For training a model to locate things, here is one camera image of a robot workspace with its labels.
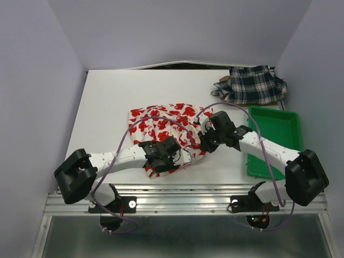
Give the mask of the white red floral skirt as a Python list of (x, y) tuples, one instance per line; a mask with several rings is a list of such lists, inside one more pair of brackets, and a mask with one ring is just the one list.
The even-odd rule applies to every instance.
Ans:
[(185, 103), (132, 109), (128, 113), (129, 127), (140, 119), (148, 119), (133, 126), (130, 130), (131, 139), (134, 144), (138, 144), (174, 137), (182, 148), (191, 147), (191, 162), (198, 162), (206, 155), (206, 151), (200, 149), (200, 126), (194, 123), (196, 115), (202, 109), (200, 106)]

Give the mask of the navy plaid skirt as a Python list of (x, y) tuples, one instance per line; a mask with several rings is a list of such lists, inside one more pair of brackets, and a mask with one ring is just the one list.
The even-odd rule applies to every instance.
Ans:
[(288, 92), (284, 79), (270, 66), (230, 67), (230, 79), (216, 82), (211, 95), (236, 105), (268, 105), (283, 101)]

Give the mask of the brown pleated skirt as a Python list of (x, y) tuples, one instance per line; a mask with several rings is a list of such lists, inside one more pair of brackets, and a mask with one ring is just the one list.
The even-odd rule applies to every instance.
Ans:
[(219, 79), (219, 82), (220, 82), (220, 83), (221, 83), (221, 82), (226, 82), (226, 81), (228, 81), (229, 79), (230, 79), (230, 76), (226, 75), (226, 76), (220, 78), (220, 79)]

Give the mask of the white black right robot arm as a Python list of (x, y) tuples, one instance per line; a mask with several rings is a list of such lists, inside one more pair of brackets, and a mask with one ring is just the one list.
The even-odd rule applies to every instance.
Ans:
[(232, 196), (228, 206), (231, 213), (263, 211), (274, 202), (282, 206), (288, 200), (308, 206), (329, 185), (319, 158), (312, 150), (289, 149), (262, 137), (259, 130), (243, 125), (236, 127), (225, 111), (209, 117), (199, 113), (194, 122), (200, 125), (198, 136), (202, 151), (213, 153), (219, 145), (226, 145), (265, 161), (267, 167), (274, 167), (285, 176), (279, 181), (262, 181), (246, 195)]

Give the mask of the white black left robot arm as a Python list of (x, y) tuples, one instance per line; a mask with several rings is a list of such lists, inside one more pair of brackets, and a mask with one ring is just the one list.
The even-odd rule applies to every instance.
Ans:
[(191, 161), (174, 137), (164, 141), (144, 141), (119, 152), (90, 153), (74, 151), (54, 172), (64, 203), (81, 200), (94, 203), (104, 212), (135, 212), (135, 199), (124, 198), (105, 176), (122, 170), (147, 168), (160, 174), (180, 168)]

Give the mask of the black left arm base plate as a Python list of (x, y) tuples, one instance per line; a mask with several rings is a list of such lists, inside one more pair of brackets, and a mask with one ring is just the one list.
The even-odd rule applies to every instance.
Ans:
[[(119, 199), (115, 199), (105, 208), (115, 214), (134, 214), (137, 209), (137, 198), (135, 196), (121, 196)], [(99, 205), (90, 202), (88, 207), (90, 214), (107, 213)]]

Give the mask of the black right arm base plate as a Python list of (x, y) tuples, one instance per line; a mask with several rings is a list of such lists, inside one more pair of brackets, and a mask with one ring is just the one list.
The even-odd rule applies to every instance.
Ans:
[(232, 195), (227, 206), (227, 211), (230, 213), (277, 212), (279, 210), (278, 206), (273, 206), (272, 203), (262, 203), (257, 197), (249, 195)]

